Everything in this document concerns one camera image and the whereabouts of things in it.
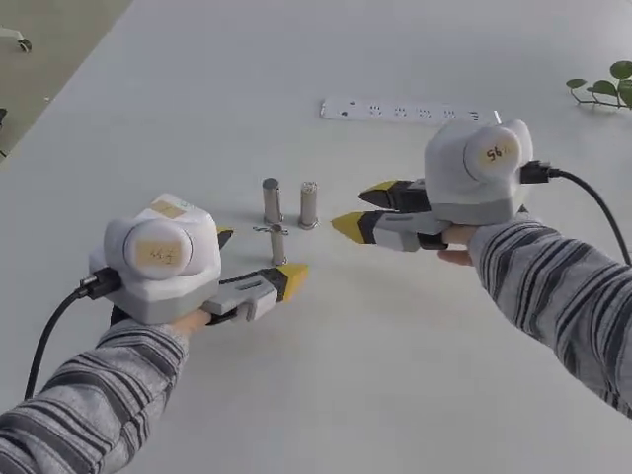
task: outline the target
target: metal cylinder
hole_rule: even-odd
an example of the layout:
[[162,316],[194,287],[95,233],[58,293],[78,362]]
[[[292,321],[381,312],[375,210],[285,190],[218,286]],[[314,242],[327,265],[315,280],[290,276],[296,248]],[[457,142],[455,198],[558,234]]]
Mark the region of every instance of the metal cylinder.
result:
[[301,185],[298,226],[303,230],[310,230],[318,225],[317,196],[318,185],[316,183],[307,181]]
[[270,241],[273,245],[273,265],[285,265],[287,257],[285,256],[285,246],[283,245],[283,236],[287,232],[283,230],[280,224],[270,227]]
[[263,182],[264,188],[264,222],[269,225],[280,224],[283,221],[283,214],[280,213],[280,191],[278,180],[266,178]]

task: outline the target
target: human arm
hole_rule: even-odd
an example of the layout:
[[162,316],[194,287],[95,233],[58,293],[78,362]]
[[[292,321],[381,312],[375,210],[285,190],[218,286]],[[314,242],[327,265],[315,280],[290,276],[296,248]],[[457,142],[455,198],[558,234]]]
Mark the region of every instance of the human arm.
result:
[[551,348],[567,370],[632,418],[632,271],[584,242],[528,218],[454,227],[439,255],[472,264],[499,309]]
[[0,473],[112,473],[147,441],[176,386],[190,335],[210,317],[171,325],[126,319],[65,363],[41,393],[0,416]]

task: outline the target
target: white power strip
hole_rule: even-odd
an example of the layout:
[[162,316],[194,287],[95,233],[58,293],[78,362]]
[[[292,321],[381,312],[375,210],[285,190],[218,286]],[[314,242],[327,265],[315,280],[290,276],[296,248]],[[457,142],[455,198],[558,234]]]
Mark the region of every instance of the white power strip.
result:
[[332,120],[381,120],[402,123],[444,125],[460,119],[496,123],[495,111],[482,112],[476,109],[453,107],[446,104],[427,102],[405,103],[368,101],[354,98],[328,98],[320,111],[320,117]]

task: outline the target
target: metal rod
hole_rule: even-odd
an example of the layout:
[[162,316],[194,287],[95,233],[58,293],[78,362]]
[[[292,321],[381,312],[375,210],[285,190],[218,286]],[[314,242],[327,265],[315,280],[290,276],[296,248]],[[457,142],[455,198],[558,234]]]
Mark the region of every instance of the metal rod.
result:
[[301,185],[298,226],[303,230],[310,230],[318,225],[317,196],[318,185],[316,183],[308,181]]
[[269,225],[280,224],[283,221],[283,214],[280,213],[280,200],[278,180],[266,178],[263,182],[264,188],[264,222]]
[[275,224],[270,227],[270,242],[273,246],[273,265],[285,265],[287,257],[285,256],[285,246],[283,245],[283,236],[287,234],[286,230]]

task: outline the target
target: plant leaf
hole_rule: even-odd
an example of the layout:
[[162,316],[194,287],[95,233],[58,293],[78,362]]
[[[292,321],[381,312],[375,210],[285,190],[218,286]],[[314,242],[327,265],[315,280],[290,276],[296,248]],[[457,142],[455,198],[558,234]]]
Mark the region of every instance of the plant leaf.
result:
[[613,97],[617,97],[619,95],[616,92],[616,87],[614,87],[614,84],[612,84],[610,81],[596,81],[594,84],[592,84],[592,92]]
[[619,96],[621,100],[632,109],[632,80],[631,79],[623,79],[619,82]]
[[627,79],[632,77],[632,62],[618,61],[610,66],[610,74],[615,79]]
[[582,87],[584,84],[586,84],[584,79],[571,79],[566,82],[566,85],[571,89],[577,89],[578,87]]

